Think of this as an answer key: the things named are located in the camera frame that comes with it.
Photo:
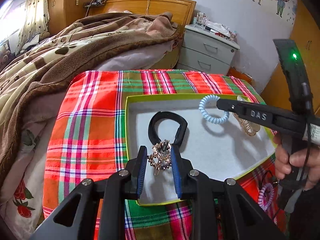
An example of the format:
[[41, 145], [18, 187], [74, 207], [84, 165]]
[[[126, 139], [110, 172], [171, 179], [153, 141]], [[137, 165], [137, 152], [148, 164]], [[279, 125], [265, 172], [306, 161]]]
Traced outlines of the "person's right hand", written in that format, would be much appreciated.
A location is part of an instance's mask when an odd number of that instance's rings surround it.
[[[292, 166], [303, 167], [307, 155], [307, 149], [297, 151], [291, 155], [283, 148], [281, 143], [281, 134], [277, 133], [273, 141], [277, 144], [275, 151], [275, 174], [278, 179], [284, 179], [287, 174], [291, 173]], [[308, 178], [304, 190], [310, 190], [319, 183], [320, 176], [320, 157], [319, 146], [312, 146], [306, 167], [309, 168]]]

